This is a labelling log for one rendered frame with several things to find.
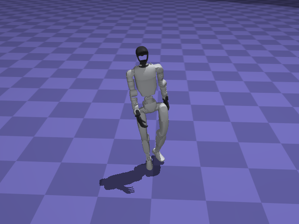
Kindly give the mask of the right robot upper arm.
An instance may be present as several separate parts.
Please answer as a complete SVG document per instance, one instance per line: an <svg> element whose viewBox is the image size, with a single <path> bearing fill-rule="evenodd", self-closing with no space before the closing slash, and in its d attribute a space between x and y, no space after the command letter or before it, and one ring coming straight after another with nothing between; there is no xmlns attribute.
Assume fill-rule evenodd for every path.
<svg viewBox="0 0 299 224"><path fill-rule="evenodd" d="M135 90L135 83L134 83L134 79L133 79L134 71L135 71L135 69L131 69L126 72L126 78L127 78L127 82L128 82L128 87L131 91L131 97L137 96L137 90Z"/></svg>

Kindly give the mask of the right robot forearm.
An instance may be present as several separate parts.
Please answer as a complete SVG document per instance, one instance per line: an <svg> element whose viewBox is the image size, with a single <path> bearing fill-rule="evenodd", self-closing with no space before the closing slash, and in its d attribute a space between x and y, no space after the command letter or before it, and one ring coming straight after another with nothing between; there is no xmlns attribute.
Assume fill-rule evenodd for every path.
<svg viewBox="0 0 299 224"><path fill-rule="evenodd" d="M132 103L132 108L133 108L133 110L134 110L134 115L136 115L136 110L139 110L139 106L138 106L138 102L137 102L137 98L136 97L134 97L134 98L132 98L131 97L131 91L129 91L129 94L130 94L130 100L131 100L131 103ZM140 112L140 110L139 110L139 112Z"/></svg>

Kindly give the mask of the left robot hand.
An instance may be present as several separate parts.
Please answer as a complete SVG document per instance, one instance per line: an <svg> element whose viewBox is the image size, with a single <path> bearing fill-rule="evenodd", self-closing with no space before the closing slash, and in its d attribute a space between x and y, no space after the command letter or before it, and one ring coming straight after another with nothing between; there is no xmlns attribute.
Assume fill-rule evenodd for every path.
<svg viewBox="0 0 299 224"><path fill-rule="evenodd" d="M163 99L163 103L166 104L166 106L169 110L168 96L165 97L165 100Z"/></svg>

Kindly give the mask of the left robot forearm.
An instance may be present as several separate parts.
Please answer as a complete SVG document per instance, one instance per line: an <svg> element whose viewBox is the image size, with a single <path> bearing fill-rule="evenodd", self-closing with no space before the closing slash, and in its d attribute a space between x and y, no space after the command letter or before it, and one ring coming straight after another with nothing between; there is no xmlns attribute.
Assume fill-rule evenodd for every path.
<svg viewBox="0 0 299 224"><path fill-rule="evenodd" d="M160 90L161 90L162 98L165 100L165 97L168 96L167 90L166 90L166 85L163 88L160 87Z"/></svg>

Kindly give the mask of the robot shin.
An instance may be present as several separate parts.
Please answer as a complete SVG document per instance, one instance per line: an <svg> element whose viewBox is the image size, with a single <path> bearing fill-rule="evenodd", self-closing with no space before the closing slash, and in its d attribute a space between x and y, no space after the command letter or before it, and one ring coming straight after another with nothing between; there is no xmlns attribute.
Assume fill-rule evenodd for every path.
<svg viewBox="0 0 299 224"><path fill-rule="evenodd" d="M149 144L149 141L142 141L142 147L143 147L143 150L144 150L144 153L146 154L146 158L147 158L147 161L148 161L148 158L150 160L150 144Z"/></svg>
<svg viewBox="0 0 299 224"><path fill-rule="evenodd" d="M166 136L164 136L163 138L158 138L158 136L156 136L156 147L155 147L155 152L159 152L162 145L164 144L166 139Z"/></svg>

